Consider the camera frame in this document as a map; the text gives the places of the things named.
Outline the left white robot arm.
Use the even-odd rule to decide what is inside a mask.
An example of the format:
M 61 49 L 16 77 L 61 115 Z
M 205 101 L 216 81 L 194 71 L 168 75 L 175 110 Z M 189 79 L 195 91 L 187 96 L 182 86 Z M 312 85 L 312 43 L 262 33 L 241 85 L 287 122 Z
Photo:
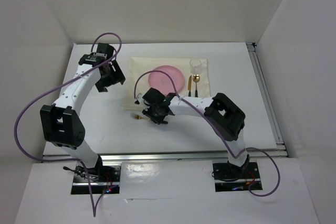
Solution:
M 52 105 L 40 109 L 45 140 L 78 159 L 75 173 L 93 182 L 111 176 L 113 169 L 103 166 L 102 158 L 86 143 L 86 130 L 79 115 L 92 88 L 106 92 L 109 86 L 125 82 L 121 68 L 112 58 L 114 53 L 114 47 L 99 43 L 95 52 L 83 55 L 75 74 L 77 80 Z

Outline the gold fork green handle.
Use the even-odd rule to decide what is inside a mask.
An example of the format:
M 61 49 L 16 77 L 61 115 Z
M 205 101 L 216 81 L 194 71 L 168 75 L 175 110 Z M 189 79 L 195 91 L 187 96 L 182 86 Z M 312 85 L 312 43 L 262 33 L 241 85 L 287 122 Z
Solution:
M 147 116 L 143 116 L 143 115 L 139 115 L 139 114 L 135 114 L 135 113 L 131 113 L 131 117 L 135 120 L 148 120 L 148 121 L 151 120 Z

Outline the gold spoon green handle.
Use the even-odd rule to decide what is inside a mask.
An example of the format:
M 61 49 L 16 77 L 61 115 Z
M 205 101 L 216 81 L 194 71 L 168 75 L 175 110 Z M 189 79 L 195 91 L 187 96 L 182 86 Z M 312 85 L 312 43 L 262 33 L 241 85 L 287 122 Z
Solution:
M 193 75 L 193 82 L 195 83 L 195 97 L 198 97 L 198 88 L 197 84 L 200 81 L 200 76 L 198 74 Z

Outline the gold knife green handle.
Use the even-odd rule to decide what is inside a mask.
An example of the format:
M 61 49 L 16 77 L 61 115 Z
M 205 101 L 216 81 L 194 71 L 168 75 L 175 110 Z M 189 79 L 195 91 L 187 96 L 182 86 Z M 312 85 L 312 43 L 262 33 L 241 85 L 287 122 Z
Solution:
M 192 94 L 192 75 L 189 76 L 187 89 L 188 89 L 188 97 L 191 97 L 191 94 Z

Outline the pink plate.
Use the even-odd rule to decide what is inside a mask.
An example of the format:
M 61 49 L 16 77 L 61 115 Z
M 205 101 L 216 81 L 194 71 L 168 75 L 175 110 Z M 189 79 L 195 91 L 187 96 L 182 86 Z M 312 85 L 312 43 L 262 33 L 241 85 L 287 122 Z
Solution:
M 163 95 L 175 92 L 171 80 L 174 82 L 177 91 L 182 90 L 185 84 L 185 77 L 176 67 L 168 65 L 156 67 L 148 77 L 149 86 L 157 89 Z

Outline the cream cloth placemat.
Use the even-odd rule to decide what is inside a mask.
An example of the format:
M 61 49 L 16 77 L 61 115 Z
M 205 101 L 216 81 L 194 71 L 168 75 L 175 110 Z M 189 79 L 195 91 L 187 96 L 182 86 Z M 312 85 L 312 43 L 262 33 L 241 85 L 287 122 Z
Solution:
M 145 94 L 149 88 L 149 74 L 156 67 L 168 65 L 178 68 L 185 77 L 185 84 L 180 95 L 188 95 L 188 79 L 190 72 L 191 58 L 169 58 L 169 57 L 136 57 L 132 56 L 129 64 L 129 72 L 125 82 L 125 95 L 122 100 L 122 107 L 128 111 L 141 111 L 140 106 L 134 103 L 134 96 L 139 93 Z

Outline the clear plastic cup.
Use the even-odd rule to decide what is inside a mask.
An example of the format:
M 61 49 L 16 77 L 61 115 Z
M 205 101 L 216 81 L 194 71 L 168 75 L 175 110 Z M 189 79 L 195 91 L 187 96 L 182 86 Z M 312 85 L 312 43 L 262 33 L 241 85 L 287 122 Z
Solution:
M 191 74 L 200 74 L 202 72 L 202 62 L 199 59 L 190 60 Z

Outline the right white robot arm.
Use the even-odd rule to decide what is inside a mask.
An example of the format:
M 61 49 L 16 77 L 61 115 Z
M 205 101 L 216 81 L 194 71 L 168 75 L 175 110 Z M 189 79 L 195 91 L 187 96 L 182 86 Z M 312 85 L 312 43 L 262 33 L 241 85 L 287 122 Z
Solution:
M 217 93 L 211 98 L 180 97 L 175 93 L 163 95 L 150 88 L 135 97 L 135 104 L 141 105 L 142 114 L 155 124 L 166 124 L 169 115 L 203 118 L 227 148 L 230 174 L 240 178 L 247 172 L 249 154 L 243 137 L 246 116 L 225 94 Z

